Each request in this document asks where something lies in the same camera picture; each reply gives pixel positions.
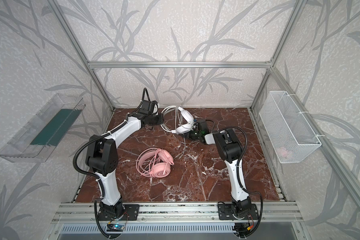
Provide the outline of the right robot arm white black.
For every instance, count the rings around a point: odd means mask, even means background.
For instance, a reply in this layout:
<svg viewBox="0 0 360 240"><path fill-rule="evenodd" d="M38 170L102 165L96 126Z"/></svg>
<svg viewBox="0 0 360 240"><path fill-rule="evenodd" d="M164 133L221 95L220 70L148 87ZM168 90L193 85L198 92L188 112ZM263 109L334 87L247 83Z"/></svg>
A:
<svg viewBox="0 0 360 240"><path fill-rule="evenodd" d="M208 121L208 119L191 121L190 131L184 133L183 136L192 141L216 146L220 158L225 162L229 171L232 211L235 216L240 218L242 214L252 209L250 195L259 195L261 204L264 201L260 192L250 192L246 188L242 160L248 146L247 134L243 129L235 126L211 132L208 128Z"/></svg>

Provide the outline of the white headphones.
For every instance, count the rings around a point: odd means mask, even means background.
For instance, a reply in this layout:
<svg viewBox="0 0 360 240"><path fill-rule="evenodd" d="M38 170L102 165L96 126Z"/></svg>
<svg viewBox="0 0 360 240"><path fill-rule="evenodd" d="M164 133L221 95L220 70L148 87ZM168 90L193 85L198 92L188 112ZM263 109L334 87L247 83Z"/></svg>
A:
<svg viewBox="0 0 360 240"><path fill-rule="evenodd" d="M191 113L181 106L168 106L162 110L163 117L174 111L175 112L175 129L171 130L169 127L167 127L164 123L161 124L162 129L167 133L172 134L185 134L190 132L194 128L194 117L191 115Z"/></svg>

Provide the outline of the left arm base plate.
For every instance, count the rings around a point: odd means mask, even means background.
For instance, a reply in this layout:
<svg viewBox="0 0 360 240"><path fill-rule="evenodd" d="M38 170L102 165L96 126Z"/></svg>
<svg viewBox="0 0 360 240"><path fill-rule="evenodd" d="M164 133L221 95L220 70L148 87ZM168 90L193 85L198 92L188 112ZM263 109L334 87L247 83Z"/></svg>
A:
<svg viewBox="0 0 360 240"><path fill-rule="evenodd" d="M121 221L136 221L139 214L140 205L138 204L119 204L108 206L100 203L98 213L99 221L110 221L112 219Z"/></svg>

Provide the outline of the pink headphones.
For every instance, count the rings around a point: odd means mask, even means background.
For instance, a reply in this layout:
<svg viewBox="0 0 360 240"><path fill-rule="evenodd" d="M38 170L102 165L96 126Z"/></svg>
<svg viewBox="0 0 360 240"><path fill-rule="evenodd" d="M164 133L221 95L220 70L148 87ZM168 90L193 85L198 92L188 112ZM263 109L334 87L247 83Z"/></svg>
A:
<svg viewBox="0 0 360 240"><path fill-rule="evenodd" d="M136 169L141 176L164 178L171 172L174 165L172 155L164 149L149 148L144 150L136 161Z"/></svg>

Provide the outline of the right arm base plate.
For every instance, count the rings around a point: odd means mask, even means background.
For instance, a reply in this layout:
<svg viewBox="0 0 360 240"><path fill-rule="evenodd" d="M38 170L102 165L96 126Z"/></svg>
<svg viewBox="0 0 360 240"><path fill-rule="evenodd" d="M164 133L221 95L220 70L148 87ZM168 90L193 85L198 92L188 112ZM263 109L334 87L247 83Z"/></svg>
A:
<svg viewBox="0 0 360 240"><path fill-rule="evenodd" d="M217 203L217 207L218 207L218 215L219 215L219 220L258 220L259 219L259 214L260 214L260 210L257 209L256 204L252 204L252 208L250 210L248 210L246 213L244 213L244 215L242 217L235 217L234 216L234 212L233 212L233 207L232 204L226 204L224 202L218 202Z"/></svg>

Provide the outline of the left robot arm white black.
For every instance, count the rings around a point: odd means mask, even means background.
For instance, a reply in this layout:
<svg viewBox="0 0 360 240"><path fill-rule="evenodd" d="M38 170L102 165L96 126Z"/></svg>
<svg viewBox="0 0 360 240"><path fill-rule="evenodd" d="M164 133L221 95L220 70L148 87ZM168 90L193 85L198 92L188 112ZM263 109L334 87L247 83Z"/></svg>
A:
<svg viewBox="0 0 360 240"><path fill-rule="evenodd" d="M74 169L84 175L94 177L101 190L100 208L115 216L124 212L122 196L116 181L119 163L117 147L134 132L145 126L163 123L163 115L158 114L157 101L141 100L139 107L127 114L122 123L97 136L93 135L75 153Z"/></svg>

